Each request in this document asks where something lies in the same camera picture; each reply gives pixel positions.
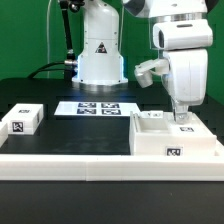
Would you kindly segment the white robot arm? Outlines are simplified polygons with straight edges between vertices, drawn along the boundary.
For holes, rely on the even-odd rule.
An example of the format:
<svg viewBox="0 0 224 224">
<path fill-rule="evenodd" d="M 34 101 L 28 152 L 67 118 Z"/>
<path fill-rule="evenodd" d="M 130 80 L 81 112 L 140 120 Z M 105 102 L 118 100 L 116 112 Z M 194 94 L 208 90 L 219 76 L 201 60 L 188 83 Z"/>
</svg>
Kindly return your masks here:
<svg viewBox="0 0 224 224">
<path fill-rule="evenodd" d="M 84 46 L 76 85 L 92 88 L 125 84 L 124 61 L 133 63 L 142 87 L 159 76 L 174 120 L 188 120 L 188 108 L 203 102 L 213 32 L 207 0 L 121 0 L 127 21 L 102 0 L 84 0 Z"/>
</svg>

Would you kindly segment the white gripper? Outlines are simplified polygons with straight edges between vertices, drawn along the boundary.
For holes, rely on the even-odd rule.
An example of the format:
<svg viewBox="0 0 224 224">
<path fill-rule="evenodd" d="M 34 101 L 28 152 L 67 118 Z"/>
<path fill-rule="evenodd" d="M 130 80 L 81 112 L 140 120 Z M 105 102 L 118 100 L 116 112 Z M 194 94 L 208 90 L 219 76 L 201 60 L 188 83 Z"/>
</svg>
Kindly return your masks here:
<svg viewBox="0 0 224 224">
<path fill-rule="evenodd" d="M 164 51 L 169 71 L 163 76 L 163 84 L 175 103 L 176 123 L 188 119 L 188 106 L 200 105 L 205 97 L 208 53 L 205 49 Z"/>
</svg>

